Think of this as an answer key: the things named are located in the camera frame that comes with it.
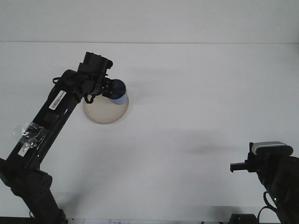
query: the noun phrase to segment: white surface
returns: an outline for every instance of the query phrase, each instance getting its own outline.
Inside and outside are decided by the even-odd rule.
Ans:
[[[299,43],[298,0],[1,0],[0,41]]]
[[[68,217],[224,221],[264,205],[255,174],[231,173],[248,143],[281,141],[299,156],[299,45],[0,44],[0,157],[14,128],[32,120],[52,78],[86,51],[111,59],[130,107],[98,125],[77,106],[42,170]],[[28,209],[0,182],[0,216]],[[277,222],[263,211],[263,222]]]

